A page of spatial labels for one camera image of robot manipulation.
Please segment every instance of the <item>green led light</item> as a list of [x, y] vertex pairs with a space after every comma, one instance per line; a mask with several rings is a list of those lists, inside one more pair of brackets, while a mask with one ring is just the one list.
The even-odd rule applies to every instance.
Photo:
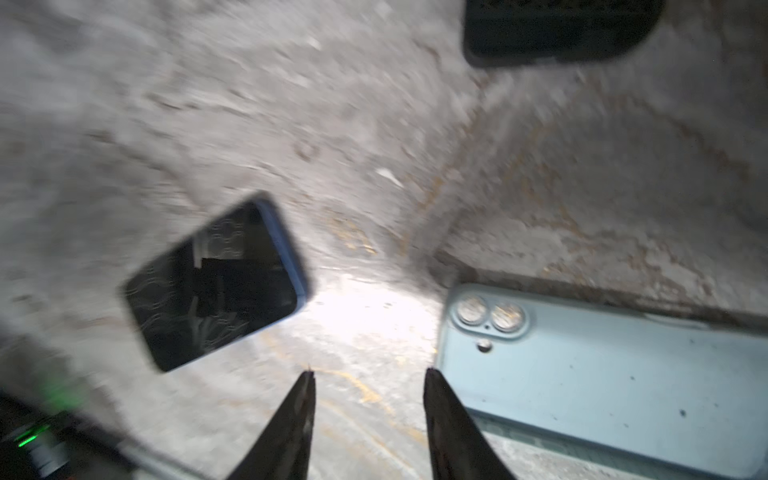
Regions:
[[32, 437], [29, 437], [29, 438], [28, 438], [28, 439], [26, 439], [25, 441], [23, 441], [23, 442], [19, 443], [19, 444], [18, 444], [18, 446], [20, 446], [20, 447], [23, 447], [24, 445], [27, 445], [27, 444], [28, 444], [29, 442], [31, 442], [32, 440], [36, 439], [37, 437], [38, 437], [37, 435], [34, 435], [34, 436], [32, 436]]
[[21, 440], [21, 439], [23, 439], [25, 436], [29, 435], [30, 433], [32, 433], [32, 430], [27, 430], [26, 432], [24, 432], [24, 433], [22, 433], [21, 435], [19, 435], [18, 437], [16, 437], [16, 440], [17, 440], [17, 441], [18, 441], [18, 440]]

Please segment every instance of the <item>concrete floor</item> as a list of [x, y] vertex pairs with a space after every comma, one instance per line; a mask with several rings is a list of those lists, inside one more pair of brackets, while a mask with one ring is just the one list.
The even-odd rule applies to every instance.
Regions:
[[[460, 0], [2, 0], [3, 382], [223, 478], [311, 365], [311, 478], [429, 478], [453, 283], [768, 326], [768, 6], [668, 3], [611, 63], [478, 71]], [[313, 300], [161, 375], [118, 287], [257, 191]]]

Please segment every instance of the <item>stain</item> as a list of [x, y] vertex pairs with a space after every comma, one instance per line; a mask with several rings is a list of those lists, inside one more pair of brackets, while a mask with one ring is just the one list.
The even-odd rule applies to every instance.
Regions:
[[370, 256], [379, 254], [371, 245], [371, 240], [357, 223], [344, 217], [339, 212], [333, 210], [326, 210], [326, 212], [329, 214], [326, 221], [331, 231], [348, 249], [362, 251]]
[[536, 168], [544, 178], [544, 183], [549, 190], [554, 187], [556, 180], [562, 180], [562, 176], [554, 168], [547, 164], [538, 164]]
[[155, 105], [157, 105], [160, 108], [163, 108], [164, 110], [183, 110], [181, 105], [175, 104], [174, 102], [167, 100], [162, 95], [158, 94], [157, 92], [147, 92], [144, 94], [144, 98], [151, 101]]
[[319, 425], [316, 428], [321, 434], [333, 440], [335, 445], [340, 445], [347, 452], [351, 453], [353, 457], [359, 458], [365, 462], [370, 460], [370, 452], [360, 447], [356, 442], [350, 443], [347, 435], [339, 435], [333, 429], [326, 427], [325, 425]]
[[581, 229], [579, 224], [576, 222], [576, 220], [571, 216], [571, 214], [568, 212], [567, 207], [560, 203], [560, 206], [558, 208], [558, 213], [560, 218], [556, 220], [546, 220], [541, 218], [531, 218], [530, 220], [526, 220], [523, 223], [526, 227], [549, 227], [549, 228], [555, 228], [559, 230], [566, 230], [573, 234], [575, 237], [580, 238], [582, 240], [589, 239], [589, 236]]
[[749, 183], [751, 178], [751, 166], [741, 159], [732, 158], [722, 148], [711, 144], [707, 136], [698, 131], [695, 127], [684, 121], [672, 117], [669, 114], [659, 111], [643, 98], [635, 97], [631, 94], [607, 94], [600, 85], [595, 87], [595, 91], [605, 101], [606, 105], [616, 110], [627, 110], [628, 108], [638, 108], [645, 111], [653, 119], [659, 122], [669, 124], [674, 128], [678, 135], [685, 140], [691, 141], [707, 157], [713, 159], [718, 172], [732, 172], [742, 183]]
[[697, 279], [702, 283], [702, 288], [706, 291], [709, 290], [709, 294], [712, 293], [712, 287], [707, 283], [707, 278], [704, 275], [704, 273], [701, 270], [698, 270], [696, 267], [691, 266], [684, 261], [682, 261], [671, 249], [671, 247], [664, 241], [655, 240], [654, 241], [657, 246], [657, 250], [660, 252], [664, 252], [668, 257], [670, 263], [673, 265], [677, 265], [681, 268], [684, 268], [685, 270], [688, 270], [693, 275], [697, 277]]
[[252, 115], [248, 113], [245, 110], [240, 110], [239, 108], [231, 107], [230, 105], [206, 105], [207, 108], [211, 110], [219, 110], [227, 114], [237, 115], [238, 117], [242, 118], [252, 118]]
[[480, 75], [478, 77], [474, 77], [472, 79], [472, 83], [475, 84], [475, 86], [480, 91], [484, 91], [491, 82], [495, 79], [495, 75], [492, 73], [485, 73], [484, 75]]
[[242, 91], [238, 90], [237, 88], [229, 87], [227, 89], [228, 92], [230, 92], [235, 97], [238, 97], [241, 100], [248, 100], [252, 101], [253, 99], [249, 97], [248, 95], [244, 94]]
[[299, 140], [293, 142], [293, 153], [305, 162], [310, 162], [320, 153], [320, 147], [307, 141]]
[[567, 277], [568, 282], [574, 285], [587, 286], [590, 284], [589, 279], [584, 273], [570, 266], [571, 262], [561, 260], [555, 263], [549, 263], [538, 274], [542, 279], [552, 278], [553, 273], [559, 274], [557, 276]]
[[254, 409], [259, 413], [263, 413], [265, 416], [271, 415], [270, 410], [257, 405], [253, 400], [221, 399], [218, 400], [216, 404], [219, 406], [231, 407], [235, 409]]
[[426, 198], [418, 205], [420, 212], [425, 211], [435, 203], [438, 195], [440, 195], [443, 184], [445, 184], [445, 180], [442, 178], [442, 176], [438, 175], [437, 177], [432, 178], [432, 185], [430, 185], [427, 189]]
[[570, 111], [577, 103], [577, 100], [590, 90], [588, 83], [582, 85], [581, 88], [571, 96], [568, 103], [560, 108], [559, 111], [555, 112], [549, 120], [539, 123], [531, 130], [531, 133], [529, 133], [525, 140], [523, 140], [522, 147], [518, 154], [515, 155], [515, 159], [509, 164], [509, 167], [507, 167], [507, 172], [502, 177], [502, 183], [507, 183], [515, 178], [518, 168], [523, 164], [534, 148], [538, 146], [539, 141], [542, 138], [547, 137], [547, 135], [558, 126], [558, 122], [562, 119], [562, 116]]
[[284, 59], [286, 59], [286, 60], [292, 60], [291, 56], [290, 56], [290, 55], [288, 55], [288, 52], [286, 52], [286, 51], [285, 51], [285, 50], [283, 50], [282, 48], [274, 48], [274, 49], [273, 49], [273, 52], [274, 52], [274, 54], [275, 54], [275, 55], [277, 55], [278, 57], [284, 58]]
[[114, 143], [114, 135], [109, 130], [91, 130], [86, 132], [85, 135], [103, 144]]
[[31, 312], [39, 312], [45, 308], [45, 302], [34, 295], [17, 295], [11, 301], [23, 304]]
[[667, 276], [665, 276], [662, 273], [662, 269], [660, 266], [652, 265], [648, 262], [648, 247], [646, 246], [638, 246], [637, 247], [637, 253], [631, 254], [627, 257], [626, 262], [627, 265], [640, 273], [645, 273], [649, 277], [650, 284], [657, 284], [657, 287], [655, 287], [656, 290], [661, 291], [662, 293], [666, 290], [668, 293], [671, 293], [672, 296], [679, 300], [684, 300], [688, 303], [693, 303], [693, 300], [688, 296], [687, 291], [684, 286], [680, 285], [679, 283], [671, 280]]
[[[400, 145], [400, 150], [405, 154], [406, 157], [408, 157], [408, 159], [416, 161], [416, 157], [414, 157], [413, 154], [409, 152], [407, 148]], [[407, 177], [410, 177], [409, 179], [412, 180], [414, 184], [416, 183], [415, 180], [413, 180], [413, 176], [411, 174], [407, 174]]]
[[144, 127], [144, 130], [150, 135], [152, 135], [153, 137], [162, 138], [164, 140], [175, 140], [178, 145], [181, 145], [181, 143], [178, 140], [176, 140], [176, 137], [169, 134], [168, 132], [158, 130], [156, 128], [152, 128], [147, 125], [144, 125], [143, 127]]
[[435, 47], [432, 47], [431, 45], [427, 45], [421, 40], [418, 40], [416, 38], [413, 39], [413, 44], [416, 45], [419, 49], [427, 52], [430, 57], [432, 57], [432, 60], [435, 62], [435, 68], [437, 68], [437, 71], [442, 73], [442, 59], [440, 58], [440, 52], [437, 51]]
[[520, 184], [518, 185], [518, 189], [529, 200], [537, 203], [538, 205], [544, 205], [544, 200], [542, 200], [541, 197], [539, 197], [536, 194], [536, 191], [533, 188], [533, 183], [531, 182], [530, 178], [528, 178], [528, 177], [521, 178], [520, 179]]

